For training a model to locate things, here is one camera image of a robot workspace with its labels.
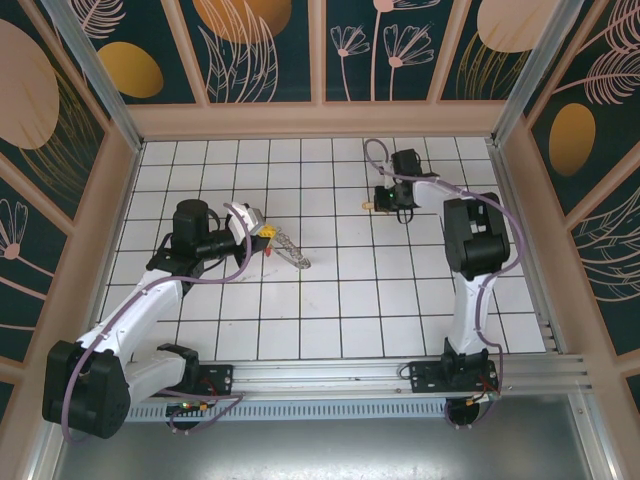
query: leaf illustration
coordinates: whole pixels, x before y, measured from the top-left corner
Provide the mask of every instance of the leaf illustration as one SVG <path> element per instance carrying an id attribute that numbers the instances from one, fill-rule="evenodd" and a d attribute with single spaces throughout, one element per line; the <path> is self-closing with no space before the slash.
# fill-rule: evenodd
<path id="1" fill-rule="evenodd" d="M 70 4 L 89 38 L 108 38 L 126 15 L 122 0 L 70 0 Z"/>

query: black mounting plate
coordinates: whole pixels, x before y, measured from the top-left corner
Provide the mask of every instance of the black mounting plate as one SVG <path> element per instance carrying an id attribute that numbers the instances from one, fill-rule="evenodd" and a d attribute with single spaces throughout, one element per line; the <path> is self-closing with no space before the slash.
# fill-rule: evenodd
<path id="1" fill-rule="evenodd" d="M 491 360 L 487 361 L 482 371 L 473 369 L 469 372 L 457 373 L 451 382 L 445 380 L 439 360 L 411 362 L 408 364 L 408 372 L 413 393 L 482 392 L 480 375 L 493 388 L 498 388 L 496 365 Z"/>

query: flower illustration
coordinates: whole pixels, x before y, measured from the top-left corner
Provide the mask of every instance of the flower illustration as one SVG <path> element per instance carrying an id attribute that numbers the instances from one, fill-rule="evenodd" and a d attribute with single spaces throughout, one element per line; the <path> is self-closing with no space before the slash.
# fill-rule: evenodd
<path id="1" fill-rule="evenodd" d="M 20 244 L 24 238 L 24 232 L 27 228 L 27 219 L 29 218 L 29 209 L 20 202 L 16 202 L 12 211 L 9 201 L 5 198 L 0 200 L 0 259 L 18 260 L 34 270 L 43 273 L 49 277 L 53 277 L 53 273 L 34 265 L 30 261 L 20 256 Z M 46 295 L 31 290 L 15 283 L 7 278 L 0 277 L 0 283 L 14 288 L 22 293 L 39 298 L 46 299 Z"/>
<path id="2" fill-rule="evenodd" d="M 344 84 L 344 92 L 347 95 L 347 101 L 351 101 L 349 87 L 347 85 L 347 74 L 344 69 L 344 59 L 352 55 L 360 55 L 361 53 L 371 50 L 369 42 L 365 42 L 366 35 L 362 31 L 362 25 L 359 27 L 346 27 L 344 32 L 340 27 L 331 29 L 331 39 L 333 45 L 340 55 L 340 65 L 342 67 L 342 83 Z"/>
<path id="3" fill-rule="evenodd" d="M 440 3 L 440 0 L 373 0 L 373 6 L 382 13 L 393 10 L 418 10 L 420 8 L 433 7 Z"/>
<path id="4" fill-rule="evenodd" d="M 389 100 L 393 100 L 393 80 L 396 68 L 420 65 L 433 60 L 429 27 L 406 27 L 398 37 L 398 25 L 384 29 L 384 46 L 391 66 Z"/>
<path id="5" fill-rule="evenodd" d="M 20 243 L 27 228 L 29 210 L 16 202 L 15 210 L 7 199 L 0 200 L 0 258 L 15 260 L 20 256 Z"/>

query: dark teal wallpaper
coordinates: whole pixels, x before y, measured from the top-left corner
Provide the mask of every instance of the dark teal wallpaper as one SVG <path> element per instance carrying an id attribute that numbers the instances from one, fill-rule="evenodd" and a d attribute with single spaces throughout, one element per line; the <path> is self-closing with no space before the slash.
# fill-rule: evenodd
<path id="1" fill-rule="evenodd" d="M 0 179 L 0 356 L 22 362 L 67 237 Z"/>
<path id="2" fill-rule="evenodd" d="M 442 100 L 506 100 L 553 2 L 472 0 Z"/>
<path id="3" fill-rule="evenodd" d="M 211 103 L 311 100 L 307 0 L 180 6 Z"/>
<path id="4" fill-rule="evenodd" d="M 0 4 L 0 154 L 74 218 L 104 131 L 17 2 Z"/>
<path id="5" fill-rule="evenodd" d="M 11 394 L 13 393 L 13 385 L 10 383 L 0 382 L 0 425 L 4 418 L 4 412 L 7 411 Z"/>
<path id="6" fill-rule="evenodd" d="M 640 141 L 638 87 L 637 0 L 611 1 L 532 127 L 565 214 Z"/>
<path id="7" fill-rule="evenodd" d="M 616 353 L 640 348 L 640 169 L 572 234 Z"/>
<path id="8" fill-rule="evenodd" d="M 425 100 L 451 5 L 327 0 L 327 101 Z"/>
<path id="9" fill-rule="evenodd" d="M 531 95 L 531 98 L 527 102 L 527 105 L 524 107 L 525 116 L 529 116 L 529 112 L 531 112 L 531 109 L 534 107 L 534 105 L 538 101 L 538 98 L 540 98 L 540 94 L 542 93 L 542 90 L 544 90 L 544 88 L 547 85 L 548 77 L 551 75 L 551 72 L 553 72 L 556 69 L 556 67 L 558 66 L 558 63 L 560 63 L 560 60 L 562 59 L 563 55 L 567 51 L 567 48 L 569 47 L 569 44 L 573 40 L 573 37 L 575 37 L 576 32 L 580 28 L 580 25 L 582 25 L 582 22 L 584 21 L 584 17 L 587 16 L 587 13 L 589 13 L 589 10 L 593 6 L 593 2 L 594 0 L 584 0 L 584 3 L 580 8 L 580 13 L 578 14 L 575 22 L 573 23 L 573 26 L 571 27 L 571 29 L 569 30 L 569 33 L 567 33 L 566 37 L 564 38 L 562 45 L 560 45 L 560 48 L 558 49 L 556 56 L 551 62 L 551 65 L 549 65 L 549 68 L 547 68 L 547 71 L 540 79 L 540 82 L 538 83 L 538 86 L 536 87 L 535 91 Z"/>

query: metal frame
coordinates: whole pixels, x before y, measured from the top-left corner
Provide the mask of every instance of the metal frame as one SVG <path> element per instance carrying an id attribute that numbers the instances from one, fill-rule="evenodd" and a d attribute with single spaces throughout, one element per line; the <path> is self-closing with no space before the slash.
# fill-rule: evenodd
<path id="1" fill-rule="evenodd" d="M 98 97 L 111 114 L 111 118 L 120 128 L 125 140 L 134 151 L 139 151 L 141 136 L 120 93 L 116 90 L 104 65 L 99 60 L 95 48 L 76 20 L 70 2 L 61 0 L 41 0 L 41 2 Z"/>

